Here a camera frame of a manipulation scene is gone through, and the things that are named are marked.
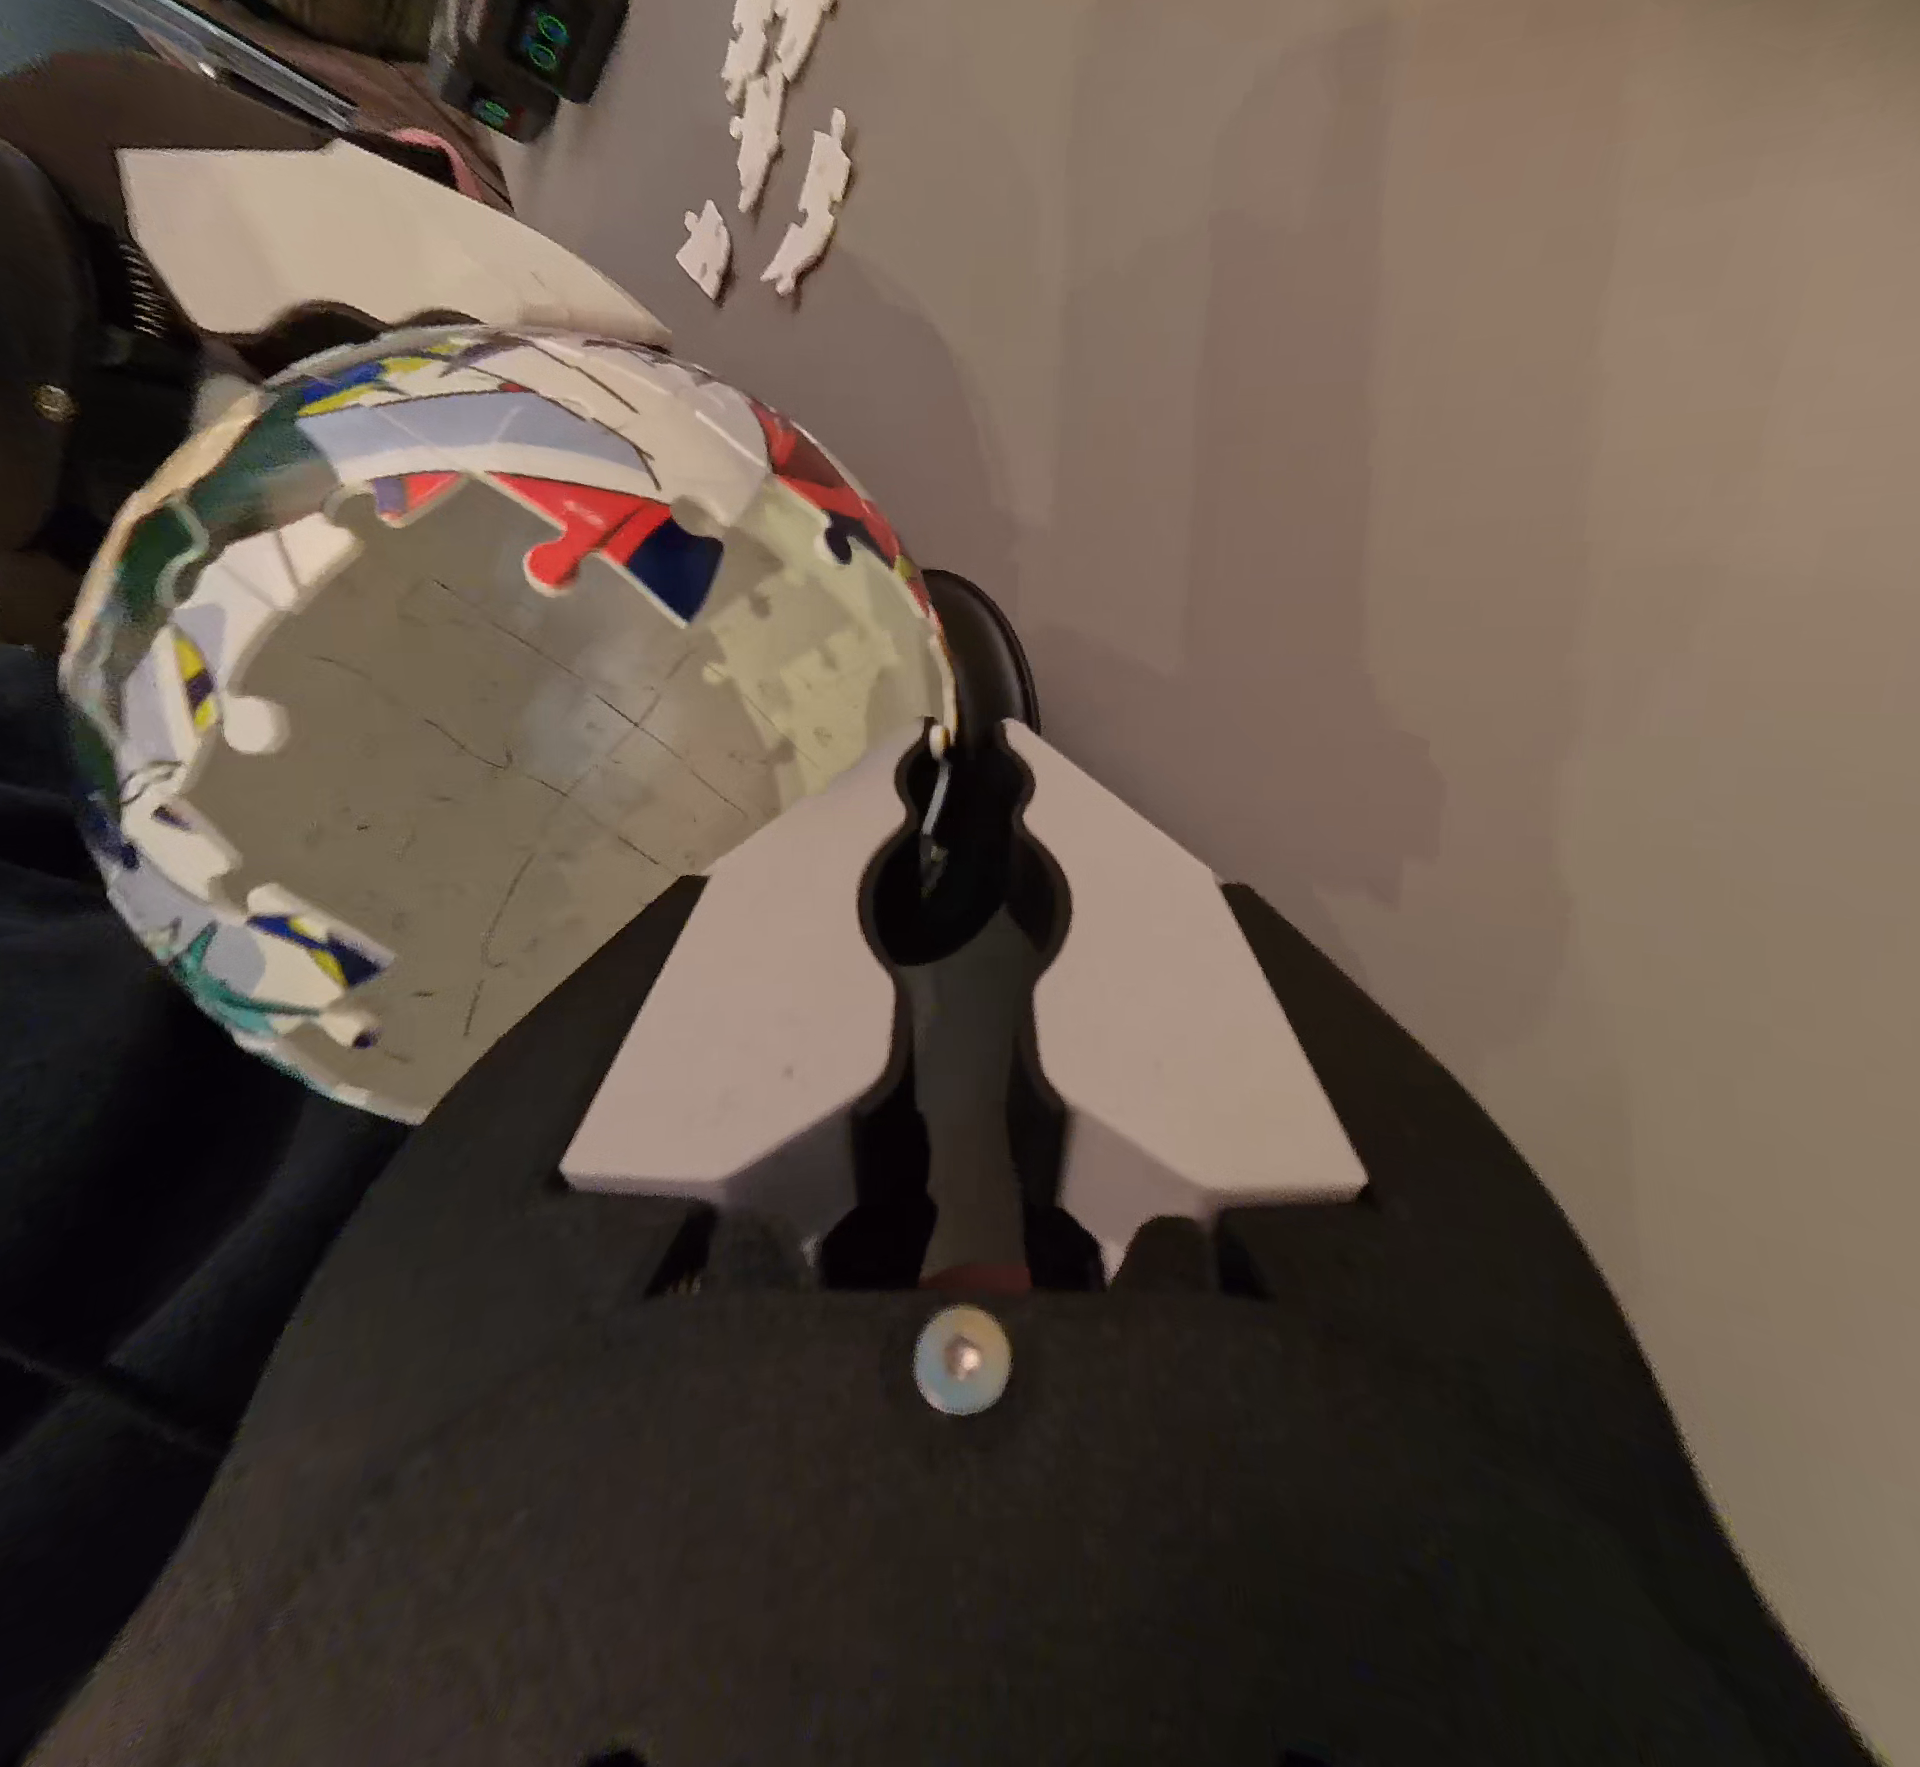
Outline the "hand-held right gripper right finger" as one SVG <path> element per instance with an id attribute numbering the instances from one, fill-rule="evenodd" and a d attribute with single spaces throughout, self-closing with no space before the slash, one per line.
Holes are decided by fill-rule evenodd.
<path id="1" fill-rule="evenodd" d="M 1052 1200 L 1111 1267 L 1155 1219 L 1356 1200 L 1361 1157 L 1214 870 L 1034 728 L 999 734 L 1056 917 L 1028 1056 L 1061 1119 Z"/>

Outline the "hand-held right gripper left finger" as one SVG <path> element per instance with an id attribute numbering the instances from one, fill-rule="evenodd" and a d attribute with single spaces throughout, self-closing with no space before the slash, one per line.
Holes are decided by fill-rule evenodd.
<path id="1" fill-rule="evenodd" d="M 862 920 L 910 830 L 881 737 L 718 860 L 565 1151 L 580 1192 L 746 1209 L 821 1240 L 856 1200 L 854 1109 L 895 1065 L 898 989 Z"/>

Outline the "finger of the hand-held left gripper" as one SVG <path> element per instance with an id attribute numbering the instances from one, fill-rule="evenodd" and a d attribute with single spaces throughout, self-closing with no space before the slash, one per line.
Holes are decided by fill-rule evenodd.
<path id="1" fill-rule="evenodd" d="M 620 282 L 522 220 L 344 141 L 316 151 L 122 148 L 133 240 L 180 310 L 222 337 L 302 305 L 384 328 L 427 313 L 667 347 Z"/>

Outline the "colourful puzzle ball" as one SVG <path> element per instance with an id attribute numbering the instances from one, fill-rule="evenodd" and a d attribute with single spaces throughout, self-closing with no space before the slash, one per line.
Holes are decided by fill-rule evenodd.
<path id="1" fill-rule="evenodd" d="M 920 572 L 802 426 L 659 347 L 468 322 L 193 432 L 59 684 L 133 938 L 406 1123 L 663 890 L 960 725 Z"/>

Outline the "round black ball stand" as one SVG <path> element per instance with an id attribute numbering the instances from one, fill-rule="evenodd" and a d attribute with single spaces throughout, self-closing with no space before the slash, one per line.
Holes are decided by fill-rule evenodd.
<path id="1" fill-rule="evenodd" d="M 960 725 L 947 751 L 918 739 L 903 758 L 904 823 L 864 888 L 878 950 L 900 969 L 948 956 L 1005 903 L 1027 773 L 1002 726 L 1041 726 L 1032 667 L 1002 608 L 948 569 L 932 569 L 926 586 L 955 671 Z"/>

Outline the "group of white puzzle pieces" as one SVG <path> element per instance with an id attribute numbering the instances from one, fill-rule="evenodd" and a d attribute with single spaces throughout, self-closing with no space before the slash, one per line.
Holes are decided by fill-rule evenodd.
<path id="1" fill-rule="evenodd" d="M 718 87 L 734 142 L 734 211 L 706 197 L 682 217 L 675 266 L 718 305 L 735 281 L 734 225 L 754 222 L 784 154 L 791 91 L 800 83 L 837 0 L 734 0 Z M 852 192 L 852 122 L 833 108 L 808 136 L 794 211 L 758 270 L 758 284 L 794 304 L 826 258 Z"/>

